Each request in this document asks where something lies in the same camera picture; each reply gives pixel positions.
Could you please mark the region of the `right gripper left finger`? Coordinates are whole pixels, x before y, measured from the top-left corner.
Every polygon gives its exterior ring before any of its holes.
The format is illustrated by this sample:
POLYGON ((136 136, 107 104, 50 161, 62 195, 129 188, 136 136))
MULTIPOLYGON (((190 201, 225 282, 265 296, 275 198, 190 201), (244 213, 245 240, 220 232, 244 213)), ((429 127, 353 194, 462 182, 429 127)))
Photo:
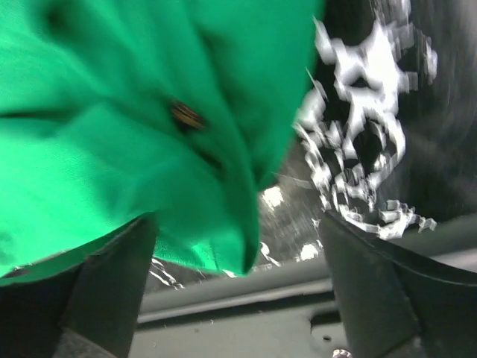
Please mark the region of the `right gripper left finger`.
POLYGON ((1 277, 2 357, 127 357, 154 251, 148 216, 1 277))

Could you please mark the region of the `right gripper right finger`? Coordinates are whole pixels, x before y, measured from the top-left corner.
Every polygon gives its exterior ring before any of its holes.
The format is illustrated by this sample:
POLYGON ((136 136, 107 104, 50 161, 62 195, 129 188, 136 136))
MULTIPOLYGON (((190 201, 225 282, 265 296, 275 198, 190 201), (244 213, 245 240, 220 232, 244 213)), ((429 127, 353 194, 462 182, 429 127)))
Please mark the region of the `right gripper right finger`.
POLYGON ((430 257, 469 251, 475 215, 385 241, 328 214, 320 238, 354 357, 476 355, 476 274, 430 257))

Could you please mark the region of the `green t shirt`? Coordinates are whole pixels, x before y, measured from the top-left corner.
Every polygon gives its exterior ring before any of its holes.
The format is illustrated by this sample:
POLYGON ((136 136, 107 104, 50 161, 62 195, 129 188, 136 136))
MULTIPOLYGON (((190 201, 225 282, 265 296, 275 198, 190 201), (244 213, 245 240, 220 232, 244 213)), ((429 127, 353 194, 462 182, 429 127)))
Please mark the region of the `green t shirt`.
POLYGON ((322 1, 3 1, 1 273, 144 214, 154 256, 247 274, 322 1))

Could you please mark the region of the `black marble pattern mat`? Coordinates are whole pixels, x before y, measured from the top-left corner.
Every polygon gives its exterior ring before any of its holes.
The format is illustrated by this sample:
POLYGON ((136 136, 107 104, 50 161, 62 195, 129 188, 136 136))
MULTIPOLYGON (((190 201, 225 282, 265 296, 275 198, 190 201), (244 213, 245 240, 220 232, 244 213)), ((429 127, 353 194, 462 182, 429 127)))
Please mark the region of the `black marble pattern mat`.
POLYGON ((175 171, 151 291, 246 274, 310 222, 444 221, 476 203, 474 1, 158 1, 175 171))

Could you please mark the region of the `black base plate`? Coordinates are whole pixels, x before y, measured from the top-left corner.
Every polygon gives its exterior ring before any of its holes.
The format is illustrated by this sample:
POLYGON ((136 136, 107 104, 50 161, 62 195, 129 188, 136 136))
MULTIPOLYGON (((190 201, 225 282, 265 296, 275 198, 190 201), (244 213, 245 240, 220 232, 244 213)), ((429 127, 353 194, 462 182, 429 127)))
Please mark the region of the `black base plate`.
MULTIPOLYGON (((476 274, 469 250, 430 253, 476 274)), ((354 357, 325 255, 147 295, 132 357, 354 357)))

